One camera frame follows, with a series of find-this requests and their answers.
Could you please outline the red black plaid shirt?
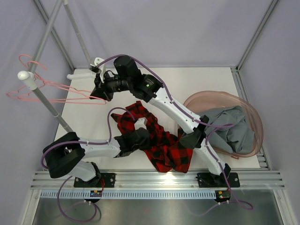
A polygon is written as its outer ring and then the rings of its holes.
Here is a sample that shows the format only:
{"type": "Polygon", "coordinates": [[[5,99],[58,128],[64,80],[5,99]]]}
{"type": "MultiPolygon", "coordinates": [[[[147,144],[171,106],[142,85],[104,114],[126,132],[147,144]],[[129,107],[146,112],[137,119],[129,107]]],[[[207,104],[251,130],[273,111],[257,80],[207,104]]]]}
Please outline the red black plaid shirt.
{"type": "Polygon", "coordinates": [[[121,134],[134,131],[133,119],[146,118],[146,128],[150,133],[150,147],[143,151],[155,169],[161,173],[172,169],[180,173],[188,172],[193,150],[180,144],[179,138],[183,135],[181,128],[178,129],[178,136],[165,131],[164,127],[159,125],[157,117],[148,111],[141,101],[127,106],[125,113],[112,113],[111,117],[117,123],[121,134]]]}

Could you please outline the pink wire hanger front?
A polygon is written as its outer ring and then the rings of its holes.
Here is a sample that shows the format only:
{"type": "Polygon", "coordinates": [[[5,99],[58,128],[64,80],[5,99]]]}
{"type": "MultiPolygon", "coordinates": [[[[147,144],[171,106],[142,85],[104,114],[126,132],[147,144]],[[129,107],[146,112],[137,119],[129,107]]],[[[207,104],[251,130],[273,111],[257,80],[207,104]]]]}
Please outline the pink wire hanger front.
{"type": "MultiPolygon", "coordinates": [[[[55,86],[58,89],[61,90],[67,90],[68,93],[76,94],[78,97],[65,97],[65,98],[48,98],[47,100],[50,103],[66,103],[66,104],[81,104],[81,105],[106,105],[106,101],[100,97],[92,97],[90,98],[91,91],[87,90],[78,90],[74,87],[62,87],[62,86],[55,86]]],[[[21,94],[21,91],[26,88],[26,86],[22,86],[17,91],[10,91],[6,93],[6,96],[15,99],[20,100],[23,102],[40,102],[40,100],[37,97],[33,97],[33,91],[30,91],[25,94],[21,94]]]]}

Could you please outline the grey shirt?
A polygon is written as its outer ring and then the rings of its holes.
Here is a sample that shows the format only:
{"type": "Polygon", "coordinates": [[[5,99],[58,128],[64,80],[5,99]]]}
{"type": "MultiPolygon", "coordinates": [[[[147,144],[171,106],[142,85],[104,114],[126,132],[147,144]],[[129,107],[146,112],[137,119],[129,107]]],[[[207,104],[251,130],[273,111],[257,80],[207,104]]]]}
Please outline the grey shirt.
{"type": "Polygon", "coordinates": [[[233,127],[223,127],[217,131],[213,131],[214,127],[206,127],[205,133],[210,136],[209,143],[212,147],[229,154],[246,155],[252,152],[255,133],[249,128],[241,106],[212,108],[198,114],[201,117],[207,116],[211,125],[233,124],[233,127]]]}

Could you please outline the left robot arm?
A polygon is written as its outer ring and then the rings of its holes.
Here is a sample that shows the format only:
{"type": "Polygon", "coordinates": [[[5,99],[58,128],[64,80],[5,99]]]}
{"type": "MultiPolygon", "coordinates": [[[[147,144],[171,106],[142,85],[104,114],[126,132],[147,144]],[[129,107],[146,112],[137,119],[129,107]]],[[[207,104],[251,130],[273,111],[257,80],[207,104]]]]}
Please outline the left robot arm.
{"type": "Polygon", "coordinates": [[[149,146],[150,134],[144,128],[107,141],[79,138],[76,132],[68,132],[43,149],[41,164],[53,179],[69,175],[95,187],[101,181],[100,170],[94,162],[83,161],[85,158],[127,157],[149,146]]]}

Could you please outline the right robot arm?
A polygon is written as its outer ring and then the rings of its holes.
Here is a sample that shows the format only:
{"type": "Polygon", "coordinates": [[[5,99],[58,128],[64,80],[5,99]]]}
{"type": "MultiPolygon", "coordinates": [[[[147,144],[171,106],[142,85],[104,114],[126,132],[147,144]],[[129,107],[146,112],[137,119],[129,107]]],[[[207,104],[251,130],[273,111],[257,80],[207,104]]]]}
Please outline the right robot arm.
{"type": "Polygon", "coordinates": [[[93,58],[89,69],[96,74],[91,99],[111,101],[115,92],[129,91],[135,98],[149,103],[178,123],[184,131],[180,144],[193,149],[207,164],[208,177],[217,186],[229,183],[230,166],[208,146],[204,130],[209,126],[208,117],[193,113],[170,94],[165,82],[153,71],[143,74],[138,68],[140,62],[128,55],[111,57],[116,73],[108,75],[101,67],[107,60],[93,58]]]}

